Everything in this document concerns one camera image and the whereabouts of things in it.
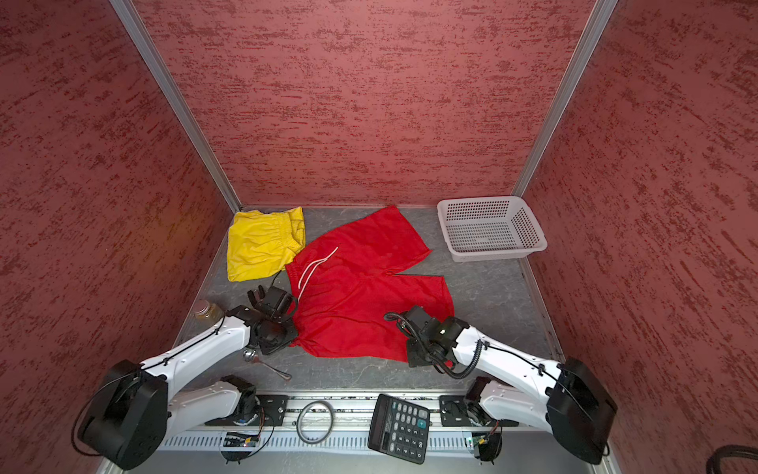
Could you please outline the red shorts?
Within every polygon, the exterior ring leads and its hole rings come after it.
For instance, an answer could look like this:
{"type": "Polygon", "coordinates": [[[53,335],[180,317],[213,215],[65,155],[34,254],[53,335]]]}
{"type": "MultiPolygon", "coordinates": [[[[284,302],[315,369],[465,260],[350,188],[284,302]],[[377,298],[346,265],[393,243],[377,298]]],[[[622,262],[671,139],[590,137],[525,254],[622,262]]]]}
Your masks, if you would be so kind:
{"type": "Polygon", "coordinates": [[[396,207],[308,244],[286,267],[298,300],[294,346],[328,359],[407,361],[407,339],[385,314],[416,306],[440,321],[454,314],[445,278],[409,272],[431,252],[396,207]]]}

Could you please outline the yellow shorts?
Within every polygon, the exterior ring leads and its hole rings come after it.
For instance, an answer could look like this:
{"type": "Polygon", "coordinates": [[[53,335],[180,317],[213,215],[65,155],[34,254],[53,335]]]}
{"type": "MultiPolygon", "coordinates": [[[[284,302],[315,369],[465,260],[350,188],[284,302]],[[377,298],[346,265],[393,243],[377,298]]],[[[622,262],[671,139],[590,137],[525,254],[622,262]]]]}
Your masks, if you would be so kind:
{"type": "Polygon", "coordinates": [[[228,230],[230,282],[262,280],[283,270],[306,246],[301,207],[281,213],[236,213],[228,230]]]}

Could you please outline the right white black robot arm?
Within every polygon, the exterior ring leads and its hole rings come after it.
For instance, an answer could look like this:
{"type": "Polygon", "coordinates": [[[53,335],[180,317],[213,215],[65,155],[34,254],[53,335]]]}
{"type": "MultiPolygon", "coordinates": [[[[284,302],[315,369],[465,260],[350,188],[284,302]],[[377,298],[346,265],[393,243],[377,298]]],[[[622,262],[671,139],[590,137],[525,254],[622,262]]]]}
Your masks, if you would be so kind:
{"type": "Polygon", "coordinates": [[[472,386],[472,404],[493,421],[513,421],[553,435],[591,465],[609,454],[618,405],[590,368],[573,357],[543,359],[496,341],[458,319],[413,322],[399,317],[410,367],[433,367],[453,379],[486,374],[472,386]]]}

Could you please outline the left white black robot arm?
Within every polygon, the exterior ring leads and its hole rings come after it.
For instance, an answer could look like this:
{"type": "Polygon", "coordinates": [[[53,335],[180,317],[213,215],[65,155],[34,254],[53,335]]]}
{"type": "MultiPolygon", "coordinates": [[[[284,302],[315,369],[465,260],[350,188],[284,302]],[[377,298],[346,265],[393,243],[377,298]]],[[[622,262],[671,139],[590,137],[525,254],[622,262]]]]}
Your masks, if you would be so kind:
{"type": "Polygon", "coordinates": [[[271,355],[297,337],[291,315],[244,305],[182,345],[134,363],[113,365],[80,410],[70,442],[83,456],[103,456],[123,470],[146,462],[166,438],[207,422],[264,428],[266,413],[254,384],[236,376],[187,390],[187,385],[234,353],[271,355]]]}

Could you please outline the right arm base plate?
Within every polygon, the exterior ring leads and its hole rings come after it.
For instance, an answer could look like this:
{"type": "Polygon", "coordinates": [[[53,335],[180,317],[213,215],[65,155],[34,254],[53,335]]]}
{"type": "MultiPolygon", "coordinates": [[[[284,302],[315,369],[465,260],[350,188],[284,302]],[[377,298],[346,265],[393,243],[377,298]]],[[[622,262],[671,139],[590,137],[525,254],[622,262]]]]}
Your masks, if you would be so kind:
{"type": "Polygon", "coordinates": [[[444,427],[495,428],[495,419],[475,401],[460,395],[439,397],[439,414],[444,427]]]}

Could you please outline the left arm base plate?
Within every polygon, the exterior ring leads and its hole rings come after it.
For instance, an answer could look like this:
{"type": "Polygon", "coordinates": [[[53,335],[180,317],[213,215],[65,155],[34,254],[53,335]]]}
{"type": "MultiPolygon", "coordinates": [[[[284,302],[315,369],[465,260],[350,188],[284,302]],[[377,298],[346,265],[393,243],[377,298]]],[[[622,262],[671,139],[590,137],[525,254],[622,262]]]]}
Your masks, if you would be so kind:
{"type": "Polygon", "coordinates": [[[248,425],[239,425],[234,422],[235,417],[229,416],[215,419],[205,423],[208,427],[232,427],[232,428],[255,428],[264,423],[265,427],[280,427],[287,410],[290,397],[283,394],[263,394],[257,396],[258,408],[252,422],[248,425]]]}

